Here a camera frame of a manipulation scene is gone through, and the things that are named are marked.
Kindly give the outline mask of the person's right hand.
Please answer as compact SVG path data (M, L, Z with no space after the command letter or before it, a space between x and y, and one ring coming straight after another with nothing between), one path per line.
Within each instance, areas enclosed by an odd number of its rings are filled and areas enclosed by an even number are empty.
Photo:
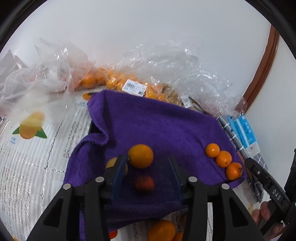
M287 231L287 226L282 222L285 220L285 213L278 208L273 201L264 201L260 204L260 209L255 209L251 214L256 225L267 224L271 220L271 227L263 235L264 240L279 240Z

